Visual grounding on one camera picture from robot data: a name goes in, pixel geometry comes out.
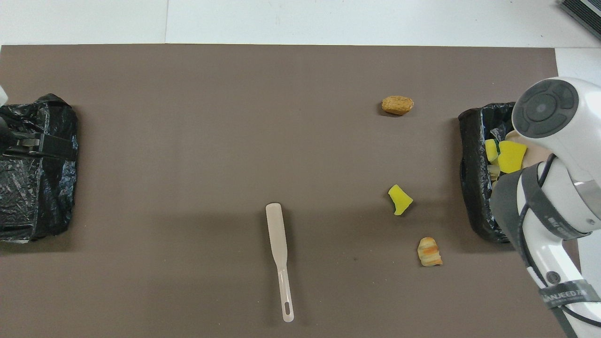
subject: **white floor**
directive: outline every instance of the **white floor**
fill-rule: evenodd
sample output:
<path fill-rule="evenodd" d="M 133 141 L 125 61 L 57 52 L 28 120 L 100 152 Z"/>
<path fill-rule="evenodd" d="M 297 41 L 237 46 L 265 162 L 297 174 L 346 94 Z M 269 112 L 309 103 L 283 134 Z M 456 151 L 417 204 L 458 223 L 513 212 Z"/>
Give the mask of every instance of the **white floor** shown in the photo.
<path fill-rule="evenodd" d="M 556 0 L 0 1 L 0 45 L 87 43 L 545 47 L 601 85 L 601 41 Z M 601 290 L 601 233 L 579 243 Z"/>

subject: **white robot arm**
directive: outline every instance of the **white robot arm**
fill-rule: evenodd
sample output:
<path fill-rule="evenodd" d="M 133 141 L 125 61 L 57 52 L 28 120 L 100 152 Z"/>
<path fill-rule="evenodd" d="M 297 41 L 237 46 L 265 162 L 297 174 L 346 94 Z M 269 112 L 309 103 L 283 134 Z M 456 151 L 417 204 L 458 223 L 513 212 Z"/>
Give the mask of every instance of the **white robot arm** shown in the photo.
<path fill-rule="evenodd" d="M 516 102 L 512 120 L 554 155 L 502 176 L 492 213 L 567 336 L 601 337 L 601 298 L 562 246 L 601 229 L 601 88 L 573 78 L 540 81 Z"/>
<path fill-rule="evenodd" d="M 4 106 L 6 104 L 6 101 L 8 101 L 8 96 L 2 89 L 2 86 L 0 86 L 0 106 Z"/>

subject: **brown table surface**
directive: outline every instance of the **brown table surface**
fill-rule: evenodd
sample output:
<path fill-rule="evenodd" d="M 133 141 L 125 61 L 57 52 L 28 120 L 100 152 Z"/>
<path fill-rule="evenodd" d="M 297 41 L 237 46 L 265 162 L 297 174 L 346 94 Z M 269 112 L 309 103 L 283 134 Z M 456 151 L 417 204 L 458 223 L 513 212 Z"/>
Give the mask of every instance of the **brown table surface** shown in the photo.
<path fill-rule="evenodd" d="M 81 148 L 70 230 L 0 245 L 0 336 L 562 337 L 517 253 L 470 229 L 458 172 L 457 116 L 556 74 L 552 49 L 4 46 L 9 103 L 59 95 Z"/>

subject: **black trash bag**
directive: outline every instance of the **black trash bag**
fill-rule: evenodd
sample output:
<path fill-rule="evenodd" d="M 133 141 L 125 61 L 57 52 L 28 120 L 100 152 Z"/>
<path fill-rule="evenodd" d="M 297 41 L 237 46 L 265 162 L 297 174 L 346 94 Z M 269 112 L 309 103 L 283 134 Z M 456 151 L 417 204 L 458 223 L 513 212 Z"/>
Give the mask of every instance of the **black trash bag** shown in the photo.
<path fill-rule="evenodd" d="M 514 104 L 515 102 L 491 103 L 459 115 L 463 145 L 460 179 L 469 222 L 480 237 L 497 243 L 508 243 L 509 239 L 490 212 L 492 183 L 484 140 L 495 138 L 503 141 L 513 130 L 511 112 Z"/>
<path fill-rule="evenodd" d="M 0 156 L 0 240 L 25 243 L 67 230 L 75 204 L 77 117 L 54 94 L 34 103 L 0 107 L 13 132 L 70 140 L 74 161 Z"/>

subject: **yellow sponge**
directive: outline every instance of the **yellow sponge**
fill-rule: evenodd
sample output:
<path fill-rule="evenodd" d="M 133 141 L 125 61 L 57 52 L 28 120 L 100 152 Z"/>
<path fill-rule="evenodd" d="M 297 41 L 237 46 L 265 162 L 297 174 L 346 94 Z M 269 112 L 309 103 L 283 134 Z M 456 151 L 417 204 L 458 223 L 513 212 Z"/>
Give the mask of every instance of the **yellow sponge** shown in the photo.
<path fill-rule="evenodd" d="M 528 147 L 521 143 L 512 141 L 499 142 L 499 167 L 504 173 L 512 173 L 522 168 L 522 160 Z"/>
<path fill-rule="evenodd" d="M 484 148 L 486 149 L 486 158 L 489 160 L 489 162 L 492 162 L 499 157 L 499 153 L 496 151 L 496 143 L 494 139 L 485 140 Z"/>
<path fill-rule="evenodd" d="M 413 199 L 409 197 L 409 195 L 405 194 L 398 184 L 395 184 L 392 186 L 392 188 L 390 188 L 388 195 L 390 195 L 392 202 L 394 202 L 394 214 L 397 216 L 401 215 L 413 202 Z"/>

